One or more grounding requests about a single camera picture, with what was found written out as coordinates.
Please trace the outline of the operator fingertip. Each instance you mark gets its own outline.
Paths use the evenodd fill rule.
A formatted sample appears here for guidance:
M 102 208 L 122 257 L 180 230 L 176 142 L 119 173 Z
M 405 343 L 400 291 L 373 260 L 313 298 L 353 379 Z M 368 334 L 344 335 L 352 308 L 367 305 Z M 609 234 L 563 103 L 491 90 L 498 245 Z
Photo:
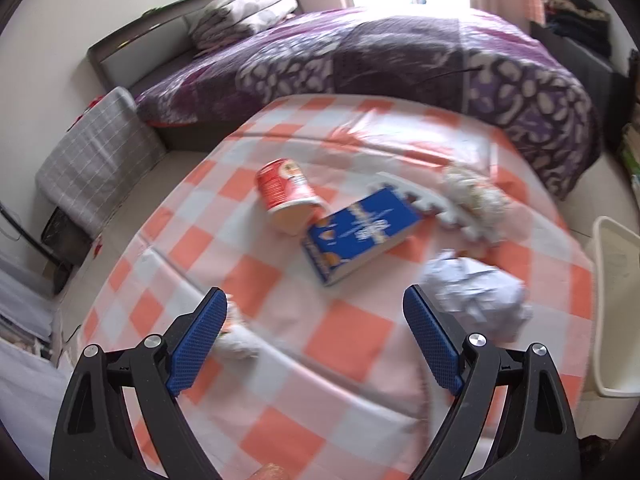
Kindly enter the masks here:
M 247 480 L 290 480 L 288 473 L 276 464 L 265 464 Z

